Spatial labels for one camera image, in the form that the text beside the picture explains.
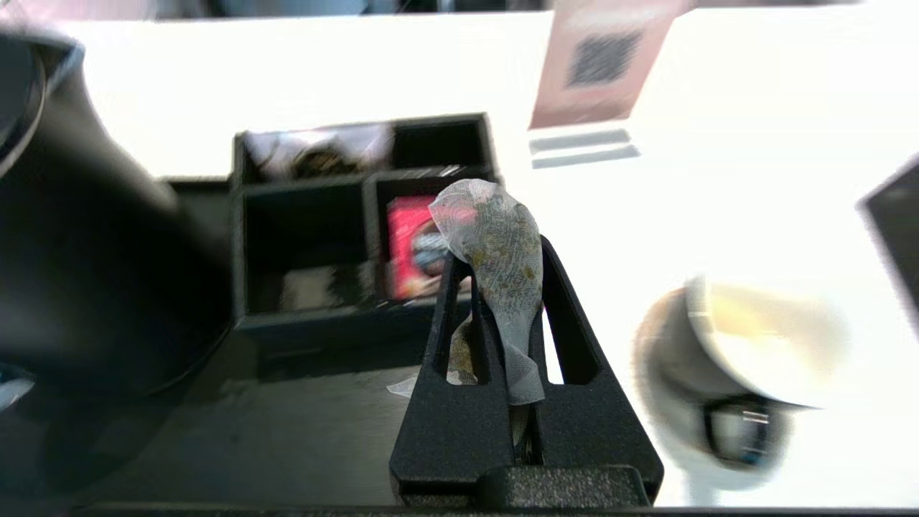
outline white table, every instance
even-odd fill
[[[226,176],[242,130],[486,111],[508,189],[558,249],[664,459],[658,505],[916,507],[919,343],[856,203],[919,146],[917,4],[689,13],[626,124],[642,156],[538,171],[525,129],[550,13],[61,29],[87,47],[111,135],[158,177]],[[654,301],[738,260],[816,271],[852,336],[840,400],[794,416],[768,475],[668,438],[632,374]]]

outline storage compartment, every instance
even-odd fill
[[[489,145],[482,116],[399,121],[392,168],[490,165]]]
[[[384,144],[374,144],[376,151],[367,152],[364,156],[371,161],[362,162],[362,168],[351,174],[336,174],[328,178],[359,180],[383,170],[396,170],[418,167],[439,166],[489,166],[492,153],[488,136],[487,122],[483,115],[460,115],[383,122],[391,125],[391,135]],[[347,128],[370,127],[375,124],[336,125],[329,128],[316,128],[316,132],[327,129],[329,132]],[[283,132],[243,133],[235,140],[233,187],[239,189],[265,183],[309,183],[314,178],[284,178],[279,170],[293,167],[297,156],[302,153],[294,143],[296,139],[281,138]],[[247,142],[246,138],[256,138],[258,144]],[[344,156],[346,138],[333,139],[330,143],[316,144],[313,150],[336,150],[337,155]],[[273,172],[267,173],[264,168]]]
[[[248,192],[243,203],[248,315],[370,301],[359,182]]]
[[[202,229],[215,252],[226,260],[230,245],[230,182],[176,178],[165,183],[176,192],[184,216]]]
[[[486,167],[435,167],[393,171],[374,175],[368,182],[368,234],[370,255],[376,260],[376,294],[380,299],[392,298],[393,272],[389,209],[397,198],[432,197],[450,184],[464,178],[494,180]]]

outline blurry object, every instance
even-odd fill
[[[440,4],[452,4],[457,12],[538,11],[543,8],[542,0],[441,0]]]
[[[519,214],[525,212],[521,205],[517,208]],[[502,237],[491,236],[495,240]],[[403,500],[424,494],[428,496],[424,500],[414,500],[429,504],[430,494],[444,493],[444,488],[456,494],[465,487],[474,490],[466,493],[475,494],[470,503],[476,511],[540,513],[571,508],[577,513],[607,508],[607,504],[611,509],[621,508],[624,500],[646,507],[657,498],[664,477],[661,458],[610,368],[558,255],[548,239],[542,237],[540,243],[542,302],[551,322],[551,330],[545,332],[554,335],[566,384],[550,384],[541,374],[543,400],[525,406],[510,404],[514,395],[502,380],[507,363],[503,335],[495,324],[497,315],[478,288],[472,292],[470,345],[471,362],[481,383],[475,388],[457,388],[444,382],[445,359],[458,316],[459,282],[472,274],[473,283],[479,285],[479,275],[470,265],[449,255],[416,388],[390,459],[390,472]],[[514,253],[512,247],[505,251]],[[512,270],[503,273],[513,281]],[[540,319],[530,323],[528,352],[538,369],[546,372],[544,331]],[[530,425],[518,427],[519,421]],[[527,427],[532,432],[519,433]],[[499,481],[503,488],[496,491],[482,485],[490,476],[483,473],[513,465],[522,465],[534,476],[506,478],[506,482]],[[593,476],[564,476],[559,481],[560,471],[552,465],[576,466],[582,473],[620,465],[616,468],[630,471],[632,481],[608,484]],[[558,489],[545,495],[550,482]],[[637,498],[623,497],[624,489]],[[530,495],[521,496],[522,491]],[[467,504],[455,501],[447,504]]]
[[[529,142],[529,152],[534,169],[568,167],[595,162],[622,160],[641,156],[631,143],[631,137],[619,128],[612,131],[585,132],[561,135],[542,135],[536,131]]]
[[[828,301],[800,278],[706,275],[686,284],[686,312],[703,350],[669,374],[690,389],[717,395],[747,390],[822,407],[845,359],[845,325]],[[674,348],[670,357],[680,357]],[[705,361],[715,368],[705,368]],[[726,375],[724,383],[716,375]],[[742,389],[722,387],[727,381]]]
[[[392,295],[400,300],[431,296],[440,287],[440,273],[449,249],[427,208],[435,196],[403,197],[388,207]],[[468,291],[466,281],[461,290]]]
[[[357,163],[334,147],[308,149],[294,159],[293,171],[296,179],[338,176],[357,172]]]
[[[299,132],[248,132],[244,136],[255,165],[272,181],[388,168],[392,140],[389,123],[330,126]]]
[[[284,274],[281,311],[361,305],[367,302],[372,270],[367,262],[290,270]]]
[[[447,362],[447,382],[452,385],[477,385],[479,380],[472,372],[472,354],[470,352],[470,341],[472,339],[472,314],[469,314],[462,323],[459,324],[453,335],[450,336],[450,359]],[[418,374],[412,375],[408,379],[386,386],[390,393],[405,398],[411,398],[414,391],[415,381],[418,380]]]
[[[364,11],[368,15],[394,15],[399,13],[400,0],[368,0],[367,9]]]
[[[469,263],[482,299],[494,313],[505,351],[511,406],[545,398],[529,331],[542,305],[542,243],[527,207],[500,185],[481,179],[453,183],[431,204],[450,251]]]
[[[698,277],[668,297],[659,329],[636,344],[657,389],[681,401],[669,412],[696,415],[670,423],[728,465],[761,466],[777,441],[779,402],[820,406],[847,352],[842,320],[795,289],[801,283]]]
[[[655,444],[687,473],[686,502],[710,507],[718,502],[717,492],[762,485],[778,471],[791,408],[769,401],[758,407],[758,396],[693,396],[667,378],[660,360],[673,346],[680,322],[688,326],[685,316],[674,321],[685,307],[684,290],[678,289],[648,310],[635,333],[632,369]],[[767,423],[754,413],[766,415]]]
[[[222,17],[321,17],[361,15],[367,0],[214,0]]]
[[[919,311],[919,158],[868,195],[864,205]]]
[[[436,13],[442,0],[401,0],[399,13]]]
[[[0,365],[68,393],[142,395],[229,326],[230,265],[106,134],[83,50],[0,34]]]
[[[0,383],[0,411],[16,404],[20,398],[32,391],[33,387],[35,383],[29,379],[13,379]]]
[[[690,323],[688,291],[668,303],[660,340],[649,353],[652,368],[698,413],[715,456],[729,465],[760,466],[770,454],[774,404],[736,383],[708,356]],[[698,439],[692,433],[687,438]]]
[[[694,0],[697,7],[806,7],[857,4],[861,0]]]
[[[210,0],[157,0],[157,19],[199,19],[216,17]]]
[[[530,129],[624,119],[687,0],[556,0]]]
[[[0,0],[0,25],[153,19],[157,0]]]

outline used tea bag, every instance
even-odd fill
[[[542,243],[527,207],[500,186],[462,179],[431,203],[431,215],[450,251],[472,265],[482,299],[494,313],[505,350],[512,406],[545,398],[529,330],[542,304]]]
[[[470,333],[472,332],[472,314],[465,321],[459,324],[459,327],[453,332],[450,338],[450,359],[447,363],[447,382],[452,385],[477,385],[479,379],[476,378],[472,369],[472,355],[469,350]],[[386,386],[390,393],[405,398],[411,398],[414,391],[414,384],[418,380],[418,375],[412,375],[408,379],[394,385]]]

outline qr code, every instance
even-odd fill
[[[594,36],[577,46],[568,86],[595,86],[619,79],[629,69],[640,34]]]

